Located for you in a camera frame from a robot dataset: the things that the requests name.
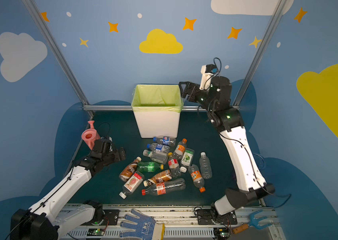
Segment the brown tea bottle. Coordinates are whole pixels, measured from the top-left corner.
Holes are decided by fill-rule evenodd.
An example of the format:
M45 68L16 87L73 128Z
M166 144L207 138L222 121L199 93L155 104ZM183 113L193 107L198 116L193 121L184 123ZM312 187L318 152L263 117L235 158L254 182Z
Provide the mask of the brown tea bottle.
M141 157L137 157L132 163L127 165L126 168L120 173L119 178L122 181L127 182L136 171L138 163L140 163L141 160Z

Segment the green soda bottle yellow cap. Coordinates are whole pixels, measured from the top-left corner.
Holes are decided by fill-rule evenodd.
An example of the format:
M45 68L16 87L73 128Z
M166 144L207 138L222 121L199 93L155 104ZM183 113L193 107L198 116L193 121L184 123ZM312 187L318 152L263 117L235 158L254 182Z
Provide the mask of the green soda bottle yellow cap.
M137 165L137 171L141 173L154 173L163 169L164 165L157 162L140 162Z

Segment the square bottle pink guava label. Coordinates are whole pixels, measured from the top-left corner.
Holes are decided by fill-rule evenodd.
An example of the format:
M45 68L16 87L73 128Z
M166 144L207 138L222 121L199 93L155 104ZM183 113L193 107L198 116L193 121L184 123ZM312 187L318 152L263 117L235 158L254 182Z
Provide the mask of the square bottle pink guava label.
M128 195L131 195L135 192L135 190L140 186L144 179L145 176L139 171L136 171L123 185L123 190L119 193L119 196L123 199L126 199Z

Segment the clear ribbed white cap bottle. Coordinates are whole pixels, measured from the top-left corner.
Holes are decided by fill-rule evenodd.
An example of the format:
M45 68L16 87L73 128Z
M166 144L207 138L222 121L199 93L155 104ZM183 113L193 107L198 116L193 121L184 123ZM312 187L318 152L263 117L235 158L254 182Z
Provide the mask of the clear ribbed white cap bottle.
M199 159L200 172L204 179L208 180L212 178L212 169L210 159L207 157L205 152L200 153Z

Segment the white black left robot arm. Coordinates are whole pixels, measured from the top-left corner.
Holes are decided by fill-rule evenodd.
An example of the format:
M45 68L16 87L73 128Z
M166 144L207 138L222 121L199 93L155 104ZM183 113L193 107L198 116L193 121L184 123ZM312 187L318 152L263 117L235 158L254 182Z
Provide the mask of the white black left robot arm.
M29 209L19 209L11 218L10 240L59 240L82 224L99 224L104 220L103 205L86 201L78 209L58 217L72 196L104 167L124 161L124 148L116 148L110 138L94 142L90 153L76 162L41 200Z

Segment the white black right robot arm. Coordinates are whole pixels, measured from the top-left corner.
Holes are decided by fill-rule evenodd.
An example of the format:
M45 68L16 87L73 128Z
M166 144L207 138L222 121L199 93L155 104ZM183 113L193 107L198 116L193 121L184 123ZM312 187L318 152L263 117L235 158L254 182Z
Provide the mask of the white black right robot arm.
M230 80L216 76L211 78L208 87L192 82L178 85L183 99L198 103L207 111L234 167L238 189L227 188L225 195L212 204L214 213L221 216L274 194L275 187L266 182L254 160L240 111L230 104Z

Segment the green bin liner bag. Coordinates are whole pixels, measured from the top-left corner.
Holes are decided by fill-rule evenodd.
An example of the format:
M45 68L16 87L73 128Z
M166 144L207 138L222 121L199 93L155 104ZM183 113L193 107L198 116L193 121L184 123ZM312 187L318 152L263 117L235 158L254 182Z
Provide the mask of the green bin liner bag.
M147 110L146 107L176 107L178 110L172 111L181 113L183 99L178 85L137 85L132 107L134 112L159 112Z

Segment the white plastic trash bin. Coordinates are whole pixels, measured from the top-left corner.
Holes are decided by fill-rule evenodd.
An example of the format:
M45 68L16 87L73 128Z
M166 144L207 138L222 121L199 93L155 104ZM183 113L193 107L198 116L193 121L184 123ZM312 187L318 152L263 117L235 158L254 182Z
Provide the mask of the white plastic trash bin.
M173 111L134 112L142 138L177 137L180 113Z

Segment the pink watering can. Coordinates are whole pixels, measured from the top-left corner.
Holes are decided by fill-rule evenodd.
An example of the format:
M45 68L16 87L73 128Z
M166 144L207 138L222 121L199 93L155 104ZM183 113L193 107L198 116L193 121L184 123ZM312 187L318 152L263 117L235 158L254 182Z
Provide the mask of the pink watering can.
M82 140L87 144L90 150L94 148L95 141L101 138L94 127L94 123L95 121L88 121L90 127L85 130L81 135Z

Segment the clear bottle blue label middle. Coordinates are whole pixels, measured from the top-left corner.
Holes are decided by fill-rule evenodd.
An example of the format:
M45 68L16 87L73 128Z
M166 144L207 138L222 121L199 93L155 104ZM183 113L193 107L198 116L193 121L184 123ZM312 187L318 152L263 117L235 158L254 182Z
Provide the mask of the clear bottle blue label middle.
M158 144L158 143L152 143L152 144L147 144L148 150L151 150L152 152L161 152L168 154L170 152L170 146Z

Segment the clear white cap wide bottle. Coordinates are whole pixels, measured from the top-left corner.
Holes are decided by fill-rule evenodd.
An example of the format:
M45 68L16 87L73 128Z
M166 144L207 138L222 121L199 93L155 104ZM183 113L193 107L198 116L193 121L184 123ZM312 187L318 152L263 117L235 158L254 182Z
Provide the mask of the clear white cap wide bottle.
M157 151L144 150L143 155L152 161L165 165L168 162L168 154Z

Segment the amber tea bottle white cap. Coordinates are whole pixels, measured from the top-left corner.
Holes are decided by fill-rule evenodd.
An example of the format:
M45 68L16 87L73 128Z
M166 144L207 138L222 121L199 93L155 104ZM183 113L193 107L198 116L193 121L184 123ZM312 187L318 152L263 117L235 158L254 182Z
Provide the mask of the amber tea bottle white cap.
M162 171L150 179L147 179L143 182L145 187L149 187L155 184L160 184L172 180L172 175L170 170Z

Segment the crumpled clear blue label bottle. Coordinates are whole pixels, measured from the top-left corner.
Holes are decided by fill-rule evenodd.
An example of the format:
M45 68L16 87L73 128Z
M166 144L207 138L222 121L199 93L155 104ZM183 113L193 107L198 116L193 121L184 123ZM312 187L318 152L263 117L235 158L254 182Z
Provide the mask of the crumpled clear blue label bottle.
M174 137L158 136L158 137L154 137L153 140L155 143L165 145L165 146L174 147L176 145L176 138Z

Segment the yellow cap red label bottle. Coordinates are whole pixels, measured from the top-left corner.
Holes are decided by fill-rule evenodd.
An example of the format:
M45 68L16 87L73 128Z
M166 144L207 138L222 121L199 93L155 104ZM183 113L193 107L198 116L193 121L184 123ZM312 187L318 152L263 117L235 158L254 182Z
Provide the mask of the yellow cap red label bottle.
M173 178L181 176L179 163L172 152L168 153L168 165Z

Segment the clear cola bottle red label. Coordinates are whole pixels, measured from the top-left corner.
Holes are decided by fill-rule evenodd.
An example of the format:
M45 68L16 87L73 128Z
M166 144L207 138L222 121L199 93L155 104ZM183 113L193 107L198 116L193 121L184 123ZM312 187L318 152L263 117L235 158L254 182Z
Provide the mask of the clear cola bottle red label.
M174 181L154 184L147 189L142 190L142 195L160 196L175 191L182 191L186 188L185 179L180 178Z

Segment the orange cap clear bottle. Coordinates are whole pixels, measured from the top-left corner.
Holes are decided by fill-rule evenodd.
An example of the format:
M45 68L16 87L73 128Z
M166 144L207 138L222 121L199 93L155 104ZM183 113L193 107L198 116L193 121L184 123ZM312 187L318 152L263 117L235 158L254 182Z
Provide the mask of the orange cap clear bottle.
M178 143L177 147L174 150L173 156L177 161L180 161L186 151L187 147L187 139L182 139L181 142Z

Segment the square bottle lime label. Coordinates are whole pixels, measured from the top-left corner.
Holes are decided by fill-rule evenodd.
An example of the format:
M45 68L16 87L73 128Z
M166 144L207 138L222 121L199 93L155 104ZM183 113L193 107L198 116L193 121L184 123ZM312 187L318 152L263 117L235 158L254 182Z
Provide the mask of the square bottle lime label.
M182 156L182 159L181 159L181 165L188 168L192 163L193 157L194 157L194 150L186 148Z

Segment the small bottle orange label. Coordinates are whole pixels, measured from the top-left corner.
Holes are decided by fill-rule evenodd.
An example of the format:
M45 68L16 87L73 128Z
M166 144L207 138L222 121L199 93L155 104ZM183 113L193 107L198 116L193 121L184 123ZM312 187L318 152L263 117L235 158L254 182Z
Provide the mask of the small bottle orange label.
M204 193L206 191L204 185L205 181L202 177L200 170L197 165L191 165L188 167L188 171L190 173L190 176L192 178L193 184L199 189L201 193Z

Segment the blue dotted work glove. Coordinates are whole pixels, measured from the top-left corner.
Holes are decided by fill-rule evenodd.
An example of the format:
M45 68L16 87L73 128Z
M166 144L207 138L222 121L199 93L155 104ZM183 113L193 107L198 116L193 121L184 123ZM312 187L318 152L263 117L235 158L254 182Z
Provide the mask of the blue dotted work glove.
M156 221L136 209L126 214L120 227L126 229L120 232L122 240L153 240L155 239Z

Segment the green circuit board left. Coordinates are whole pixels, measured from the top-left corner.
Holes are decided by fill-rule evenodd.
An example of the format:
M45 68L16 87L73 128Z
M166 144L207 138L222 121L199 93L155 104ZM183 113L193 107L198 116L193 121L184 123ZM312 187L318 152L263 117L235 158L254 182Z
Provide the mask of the green circuit board left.
M87 236L88 237L94 237L94 236L100 236L102 237L105 234L103 229L88 229Z

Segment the circuit board right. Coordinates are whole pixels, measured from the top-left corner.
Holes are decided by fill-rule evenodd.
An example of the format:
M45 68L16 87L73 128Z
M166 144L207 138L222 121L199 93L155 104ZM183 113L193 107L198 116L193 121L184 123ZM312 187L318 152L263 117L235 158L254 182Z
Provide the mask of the circuit board right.
M230 238L230 230L226 228L214 228L213 229L214 240L227 240Z

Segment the aluminium frame back rail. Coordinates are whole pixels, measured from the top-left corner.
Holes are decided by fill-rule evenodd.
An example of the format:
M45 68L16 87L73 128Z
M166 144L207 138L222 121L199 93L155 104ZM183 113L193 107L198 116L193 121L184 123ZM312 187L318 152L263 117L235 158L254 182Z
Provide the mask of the aluminium frame back rail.
M160 111L160 110L167 110L167 111L172 111L172 110L178 110L176 107L146 107L147 110L153 110L153 111ZM119 111L119 112L124 112L124 111L132 111L133 107L132 106L123 106L123 105L84 105L83 106L84 111ZM203 109L202 107L199 106L183 106L181 108L182 112L206 112L207 109Z

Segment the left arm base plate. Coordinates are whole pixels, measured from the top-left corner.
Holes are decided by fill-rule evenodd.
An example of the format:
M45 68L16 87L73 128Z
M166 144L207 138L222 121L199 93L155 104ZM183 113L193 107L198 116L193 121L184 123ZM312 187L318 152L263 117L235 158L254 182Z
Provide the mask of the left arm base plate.
M91 221L82 224L82 226L116 226L119 214L119 210L104 209L103 213L97 216L97 219L93 218Z

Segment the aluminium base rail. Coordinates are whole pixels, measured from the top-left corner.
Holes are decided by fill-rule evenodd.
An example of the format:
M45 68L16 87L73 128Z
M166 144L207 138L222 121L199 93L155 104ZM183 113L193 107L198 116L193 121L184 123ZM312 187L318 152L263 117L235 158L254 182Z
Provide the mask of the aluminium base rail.
M214 228L226 228L230 230L229 240L284 240L286 238L279 223L275 210L271 208L246 207L235 211L238 223L236 225L199 225L193 210L196 208L210 209L209 206L143 206L143 205L104 205L104 209L119 210L119 219L116 226L78 226L61 240L117 240L120 232L124 228L120 223L124 221L126 214L131 209L137 209L141 213L148 215L156 220L157 223L165 225L164 238L166 240L213 240ZM232 229L242 224L249 223L249 215L255 211L262 210L255 217L267 217L259 222L259 225L272 224L272 226L257 230L254 227L233 234ZM103 229L105 234L100 236L88 237L88 229Z

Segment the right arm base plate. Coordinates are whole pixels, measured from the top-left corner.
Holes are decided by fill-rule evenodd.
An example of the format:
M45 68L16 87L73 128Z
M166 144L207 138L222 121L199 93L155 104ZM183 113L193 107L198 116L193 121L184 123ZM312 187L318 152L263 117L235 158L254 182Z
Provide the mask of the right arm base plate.
M193 210L199 225L236 225L238 223L235 212L219 215L212 209L196 208Z

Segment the aluminium frame right post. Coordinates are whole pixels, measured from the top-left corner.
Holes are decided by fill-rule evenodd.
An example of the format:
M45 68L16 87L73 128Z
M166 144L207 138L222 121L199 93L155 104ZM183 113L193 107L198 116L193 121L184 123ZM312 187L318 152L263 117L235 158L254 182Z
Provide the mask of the aluminium frame right post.
M279 22L283 16L283 11L286 9L288 1L287 0L281 0L278 1L275 10L273 12L273 15L270 18L270 21L265 29L264 35L262 36L262 41L260 42L260 45L257 47L257 50L255 52L254 58L251 62L251 65L249 67L249 70L244 78L244 81L241 84L241 87L233 101L233 107L236 109L240 108L240 104L243 100L243 97L256 73L257 68L260 65L260 62L266 52L266 49L279 25Z

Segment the aluminium frame post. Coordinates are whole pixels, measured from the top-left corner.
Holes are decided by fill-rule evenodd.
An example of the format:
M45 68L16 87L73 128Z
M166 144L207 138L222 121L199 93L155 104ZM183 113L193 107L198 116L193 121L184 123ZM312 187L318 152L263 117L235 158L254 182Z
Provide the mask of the aluminium frame post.
M76 95L80 99L83 105L89 105L89 101L84 94L78 80L76 79L73 71L71 70L68 62L66 61L58 43L56 42L54 36L52 35L47 22L42 17L41 12L35 1L32 0L22 0L25 8L27 9L28 13L30 14L31 18L33 19L34 23L36 24L37 28L41 32L42 36L44 37L45 41L47 42L48 46L50 47L53 55L55 56L57 62L59 63L60 67L62 68L64 74L66 75L68 81L70 82L71 86L73 87Z
M260 62L266 52L266 49L279 25L279 22L283 16L283 11L286 9L288 1L287 0L281 0L278 1L275 10L273 12L273 15L270 18L270 21L265 29L264 35L262 36L262 41L260 42L260 45L257 47L257 50L255 52L254 58L251 62L251 65L249 67L249 70L244 78L244 81L241 84L241 87L233 101L233 107L236 109L240 108L240 104L243 100L243 97L256 73L257 68L260 65Z

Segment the aluminium frame left post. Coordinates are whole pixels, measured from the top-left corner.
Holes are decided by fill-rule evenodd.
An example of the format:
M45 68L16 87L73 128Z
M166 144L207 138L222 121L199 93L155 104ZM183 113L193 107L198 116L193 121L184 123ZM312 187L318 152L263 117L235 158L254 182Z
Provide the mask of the aluminium frame left post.
M47 42L48 46L50 47L53 55L55 56L57 62L59 63L60 67L62 68L64 74L66 75L68 81L70 82L71 86L73 87L76 95L80 99L83 105L89 105L89 101L84 94L78 80L76 79L73 71L71 70L68 62L66 61L58 43L56 42L54 36L52 35L47 22L42 17L41 12L35 1L32 0L22 0L25 8L27 9L28 13L30 14L31 18L33 19L34 23L36 24L37 28L41 32L42 36L44 37L45 41Z

